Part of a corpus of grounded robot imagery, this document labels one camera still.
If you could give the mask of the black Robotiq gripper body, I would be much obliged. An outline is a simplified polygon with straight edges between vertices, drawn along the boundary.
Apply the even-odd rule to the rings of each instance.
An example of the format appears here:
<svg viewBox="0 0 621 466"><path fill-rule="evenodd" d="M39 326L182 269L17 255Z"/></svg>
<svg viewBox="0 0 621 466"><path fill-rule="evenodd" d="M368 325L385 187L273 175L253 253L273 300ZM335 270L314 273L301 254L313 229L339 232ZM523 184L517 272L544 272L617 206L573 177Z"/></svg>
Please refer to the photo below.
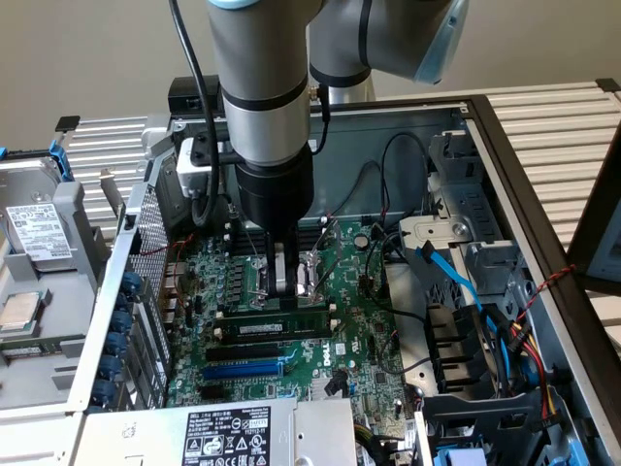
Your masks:
<svg viewBox="0 0 621 466"><path fill-rule="evenodd" d="M291 160L272 167L235 166L242 210L274 241L282 242L313 201L313 155L302 148Z"/></svg>

